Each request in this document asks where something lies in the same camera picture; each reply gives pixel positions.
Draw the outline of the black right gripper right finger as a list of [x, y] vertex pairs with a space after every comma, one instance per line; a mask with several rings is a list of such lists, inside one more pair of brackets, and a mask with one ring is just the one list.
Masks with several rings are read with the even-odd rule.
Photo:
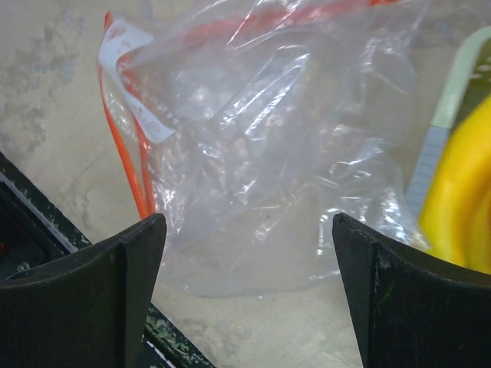
[[488, 367], [490, 276], [344, 213], [332, 238], [365, 367]]

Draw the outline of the clear zip bag orange zipper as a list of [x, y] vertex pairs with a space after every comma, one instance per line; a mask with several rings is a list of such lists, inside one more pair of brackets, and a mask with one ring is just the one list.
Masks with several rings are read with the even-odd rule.
[[343, 212], [426, 242], [397, 154], [414, 125], [425, 1], [197, 1], [104, 19], [107, 122], [141, 215], [163, 214], [158, 279], [203, 297], [339, 272]]

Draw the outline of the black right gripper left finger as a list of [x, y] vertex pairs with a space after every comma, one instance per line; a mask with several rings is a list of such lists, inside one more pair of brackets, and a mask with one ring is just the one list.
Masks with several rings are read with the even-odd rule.
[[1, 282], [3, 367], [135, 367], [166, 240], [153, 214]]

